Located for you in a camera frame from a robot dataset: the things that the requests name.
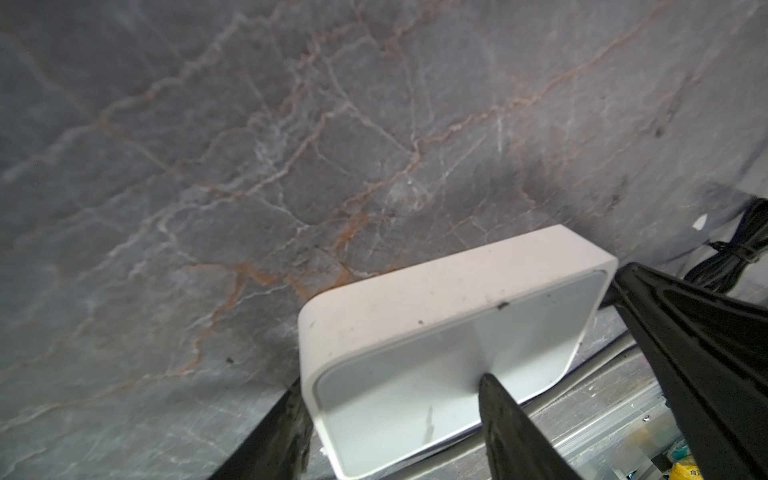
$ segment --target white box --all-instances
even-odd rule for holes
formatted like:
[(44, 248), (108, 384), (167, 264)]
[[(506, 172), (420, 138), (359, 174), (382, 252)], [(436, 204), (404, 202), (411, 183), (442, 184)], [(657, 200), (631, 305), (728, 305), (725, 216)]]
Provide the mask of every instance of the white box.
[(518, 402), (549, 389), (616, 268), (556, 225), (311, 299), (302, 391), (336, 475), (370, 475), (479, 424), (485, 372)]

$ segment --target black pointed object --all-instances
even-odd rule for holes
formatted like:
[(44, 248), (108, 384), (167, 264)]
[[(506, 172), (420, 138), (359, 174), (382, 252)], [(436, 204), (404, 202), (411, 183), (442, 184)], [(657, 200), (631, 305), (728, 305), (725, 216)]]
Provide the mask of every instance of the black pointed object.
[(298, 480), (311, 436), (312, 419), (297, 380), (209, 480)]
[(768, 478), (768, 310), (636, 263), (613, 288), (704, 478)]
[(479, 402), (493, 480), (581, 480), (490, 373), (480, 379)]

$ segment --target black cable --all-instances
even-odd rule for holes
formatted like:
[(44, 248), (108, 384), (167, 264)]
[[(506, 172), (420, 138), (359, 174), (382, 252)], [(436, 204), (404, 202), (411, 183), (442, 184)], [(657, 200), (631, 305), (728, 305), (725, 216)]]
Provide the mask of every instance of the black cable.
[(728, 293), (744, 270), (768, 251), (768, 200), (752, 200), (730, 242), (708, 245), (717, 253), (692, 268), (684, 278), (707, 290)]

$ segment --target gray marble wall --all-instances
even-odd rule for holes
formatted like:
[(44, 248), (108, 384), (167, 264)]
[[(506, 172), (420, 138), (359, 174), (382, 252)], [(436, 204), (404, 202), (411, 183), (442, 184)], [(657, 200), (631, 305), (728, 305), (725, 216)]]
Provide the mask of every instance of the gray marble wall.
[(760, 0), (6, 0), (0, 25), (9, 480), (205, 478), (297, 376), (312, 295), (554, 223), (672, 270), (766, 192)]

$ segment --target yellow plastic bag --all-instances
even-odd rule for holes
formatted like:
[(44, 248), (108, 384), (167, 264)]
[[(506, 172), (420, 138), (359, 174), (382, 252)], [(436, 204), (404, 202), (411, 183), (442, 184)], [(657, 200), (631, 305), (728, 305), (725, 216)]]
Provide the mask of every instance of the yellow plastic bag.
[(670, 470), (670, 480), (701, 480), (699, 465), (696, 465), (694, 457), (681, 458)]

